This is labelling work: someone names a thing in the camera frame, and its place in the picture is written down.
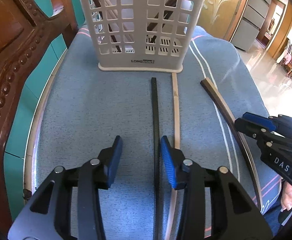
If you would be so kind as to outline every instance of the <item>silver rivet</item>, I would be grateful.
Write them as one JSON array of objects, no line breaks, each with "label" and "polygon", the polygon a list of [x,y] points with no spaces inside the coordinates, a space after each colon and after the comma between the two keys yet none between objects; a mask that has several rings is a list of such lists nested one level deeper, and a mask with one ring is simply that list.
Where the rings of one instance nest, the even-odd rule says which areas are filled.
[{"label": "silver rivet", "polygon": [[54,169],[54,171],[55,171],[56,173],[61,173],[61,172],[63,172],[63,170],[64,170],[64,167],[63,167],[63,166],[57,166],[57,167],[55,167],[55,169]]},{"label": "silver rivet", "polygon": [[99,161],[99,159],[97,159],[97,158],[96,158],[96,159],[91,159],[91,160],[90,160],[90,164],[91,164],[91,165],[98,165],[99,163],[100,163],[100,161]]},{"label": "silver rivet", "polygon": [[219,171],[220,171],[221,173],[226,174],[226,173],[228,172],[228,169],[227,169],[226,167],[222,166],[222,167],[219,168]]},{"label": "silver rivet", "polygon": [[193,161],[190,159],[185,159],[183,160],[183,163],[185,166],[191,166],[193,164]]}]

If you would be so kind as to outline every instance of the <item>wooden headboard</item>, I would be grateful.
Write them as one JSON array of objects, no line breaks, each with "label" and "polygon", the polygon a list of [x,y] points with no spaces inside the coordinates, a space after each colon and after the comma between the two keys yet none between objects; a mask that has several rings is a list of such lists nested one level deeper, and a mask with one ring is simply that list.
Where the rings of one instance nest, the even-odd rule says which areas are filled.
[{"label": "wooden headboard", "polygon": [[71,0],[51,0],[47,17],[34,0],[0,0],[0,230],[12,224],[4,178],[4,150],[22,88],[49,44],[62,33],[69,47],[78,26]]}]

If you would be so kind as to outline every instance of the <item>shiny floor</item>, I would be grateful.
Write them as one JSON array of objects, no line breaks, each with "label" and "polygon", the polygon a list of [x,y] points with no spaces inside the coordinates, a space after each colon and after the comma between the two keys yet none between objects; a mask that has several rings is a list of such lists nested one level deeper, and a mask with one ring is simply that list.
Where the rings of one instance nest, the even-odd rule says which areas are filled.
[{"label": "shiny floor", "polygon": [[238,49],[270,115],[292,117],[292,79],[255,40],[247,52]]}]

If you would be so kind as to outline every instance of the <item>laundry basket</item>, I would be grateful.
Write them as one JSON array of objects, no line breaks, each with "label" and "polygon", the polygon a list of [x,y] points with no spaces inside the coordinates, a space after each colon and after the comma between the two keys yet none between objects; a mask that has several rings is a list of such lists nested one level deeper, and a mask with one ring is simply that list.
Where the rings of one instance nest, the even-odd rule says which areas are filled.
[{"label": "laundry basket", "polygon": [[81,0],[103,71],[182,71],[204,0]]}]

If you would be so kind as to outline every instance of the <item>doorway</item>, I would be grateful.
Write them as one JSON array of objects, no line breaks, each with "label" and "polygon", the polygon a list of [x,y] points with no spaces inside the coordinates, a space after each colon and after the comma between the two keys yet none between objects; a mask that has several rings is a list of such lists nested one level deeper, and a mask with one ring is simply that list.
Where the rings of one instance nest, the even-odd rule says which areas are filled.
[{"label": "doorway", "polygon": [[265,21],[257,35],[259,43],[266,48],[281,22],[285,4],[280,0],[271,0]]}]

